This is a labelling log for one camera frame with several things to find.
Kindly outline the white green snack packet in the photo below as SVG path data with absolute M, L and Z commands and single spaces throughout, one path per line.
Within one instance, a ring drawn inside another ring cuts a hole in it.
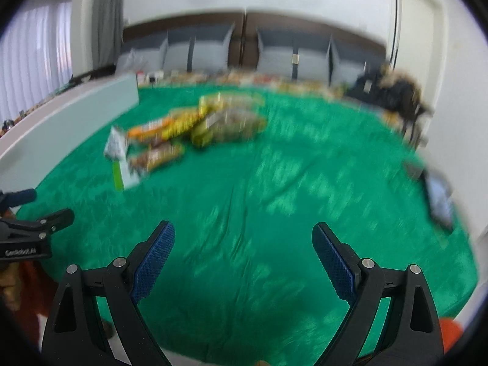
M 140 183 L 140 175 L 127 159 L 129 143 L 126 134 L 118 127 L 111 127 L 103 155 L 112 161 L 115 189 L 119 191 L 133 188 Z

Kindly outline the brown snack bar packet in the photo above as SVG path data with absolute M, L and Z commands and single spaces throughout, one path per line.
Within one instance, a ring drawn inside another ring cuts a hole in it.
M 182 144 L 165 142 L 131 157 L 128 166 L 131 171 L 145 174 L 177 160 L 184 152 L 185 148 Z

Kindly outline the orange sausage snack packet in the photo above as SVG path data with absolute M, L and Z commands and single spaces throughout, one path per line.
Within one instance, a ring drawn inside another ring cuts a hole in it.
M 174 118 L 172 117 L 158 118 L 146 124 L 132 127 L 126 132 L 125 138 L 129 143 L 157 147 L 168 141 L 168 135 L 166 133 L 173 124 Z

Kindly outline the grey nuts snack bag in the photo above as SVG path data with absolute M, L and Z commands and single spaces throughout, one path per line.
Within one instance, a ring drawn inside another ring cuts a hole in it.
M 209 114 L 191 130 L 190 140 L 198 148 L 212 143 L 249 140 L 263 132 L 266 126 L 267 120 L 262 115 L 230 108 Z

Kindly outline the white storage box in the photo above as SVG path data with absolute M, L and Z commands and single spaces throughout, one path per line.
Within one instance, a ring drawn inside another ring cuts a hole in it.
M 138 102 L 134 74 L 90 81 L 51 99 L 1 138 L 1 190 L 36 188 L 66 155 Z

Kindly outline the black smartphone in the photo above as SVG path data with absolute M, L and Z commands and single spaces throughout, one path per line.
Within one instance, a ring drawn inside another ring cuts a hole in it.
M 448 182 L 437 171 L 424 169 L 421 173 L 429 216 L 445 231 L 454 229 L 454 206 Z

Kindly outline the red yellow snack packet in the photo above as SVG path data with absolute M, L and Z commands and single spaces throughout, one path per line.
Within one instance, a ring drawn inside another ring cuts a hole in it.
M 170 112 L 166 116 L 168 121 L 160 132 L 163 141 L 169 141 L 183 135 L 196 126 L 209 113 L 208 107 L 185 107 Z

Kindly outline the white window curtain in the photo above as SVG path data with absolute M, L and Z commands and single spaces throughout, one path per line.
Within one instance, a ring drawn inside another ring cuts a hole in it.
M 17 14 L 1 38 L 1 120 L 14 119 L 70 81 L 72 3 Z

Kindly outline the green embroidered bed cover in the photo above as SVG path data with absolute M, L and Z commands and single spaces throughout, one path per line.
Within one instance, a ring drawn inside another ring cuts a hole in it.
M 187 147 L 183 157 L 119 191 L 103 128 L 64 159 L 19 211 L 71 208 L 43 265 L 107 265 L 162 220 L 170 256 L 139 308 L 157 343 L 212 364 L 312 365 L 346 315 L 311 241 L 315 224 L 385 268 L 417 264 L 440 316 L 455 316 L 477 284 L 462 224 L 429 217 L 404 169 L 412 149 L 376 116 L 319 98 L 262 94 L 268 124 L 249 141 Z

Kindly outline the grey pillow left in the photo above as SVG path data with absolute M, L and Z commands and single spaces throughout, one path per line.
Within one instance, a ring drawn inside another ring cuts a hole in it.
M 124 42 L 116 64 L 116 74 L 163 70 L 168 46 L 167 33 L 160 32 Z

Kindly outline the grey pillow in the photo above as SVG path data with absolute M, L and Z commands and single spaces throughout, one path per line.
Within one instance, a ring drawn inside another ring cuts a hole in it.
M 261 28 L 257 72 L 292 80 L 351 86 L 386 61 L 382 53 L 346 43 L 329 34 Z
M 169 30 L 163 70 L 208 73 L 225 70 L 234 28 L 234 23 L 223 23 Z
M 168 46 L 167 33 L 160 32 L 124 42 L 116 64 L 116 74 L 163 70 Z

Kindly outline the yellow clear snack bag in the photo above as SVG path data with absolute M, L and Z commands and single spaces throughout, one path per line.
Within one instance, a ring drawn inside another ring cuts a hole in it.
M 203 95 L 199 99 L 199 112 L 205 115 L 227 109 L 252 110 L 265 105 L 265 99 L 257 93 L 218 92 Z

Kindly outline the grey pillow middle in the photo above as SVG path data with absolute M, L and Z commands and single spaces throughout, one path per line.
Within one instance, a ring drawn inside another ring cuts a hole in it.
M 208 73 L 225 70 L 234 28 L 234 23 L 223 23 L 169 30 L 163 70 Z

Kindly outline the brown headboard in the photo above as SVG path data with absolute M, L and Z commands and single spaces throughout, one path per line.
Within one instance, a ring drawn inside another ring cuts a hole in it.
M 157 18 L 153 21 L 125 27 L 122 32 L 122 40 L 133 41 L 174 28 L 224 23 L 235 26 L 231 35 L 228 55 L 228 65 L 231 67 L 246 69 L 257 67 L 259 57 L 257 31 L 261 28 L 303 31 L 321 36 L 329 35 L 338 41 L 343 41 L 365 51 L 378 54 L 381 57 L 386 57 L 386 45 L 384 43 L 377 42 L 345 28 L 335 27 L 326 22 L 317 22 L 296 15 L 257 10 L 248 12 L 243 10 L 216 11 Z

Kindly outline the floral bed sheet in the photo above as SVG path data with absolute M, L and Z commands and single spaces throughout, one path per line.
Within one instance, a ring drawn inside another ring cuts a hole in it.
M 139 88 L 161 88 L 166 86 L 223 85 L 239 88 L 264 88 L 276 93 L 292 95 L 311 94 L 326 99 L 342 98 L 343 86 L 332 87 L 315 80 L 295 80 L 280 76 L 261 74 L 253 70 L 228 70 L 223 73 L 209 74 L 201 71 L 183 72 L 178 70 L 157 71 L 148 74 L 136 74 Z

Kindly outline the grey pillow right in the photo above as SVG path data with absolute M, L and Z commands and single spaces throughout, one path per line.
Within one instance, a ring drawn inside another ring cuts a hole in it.
M 386 61 L 382 53 L 346 43 L 329 34 L 261 28 L 257 72 L 292 80 L 351 86 Z

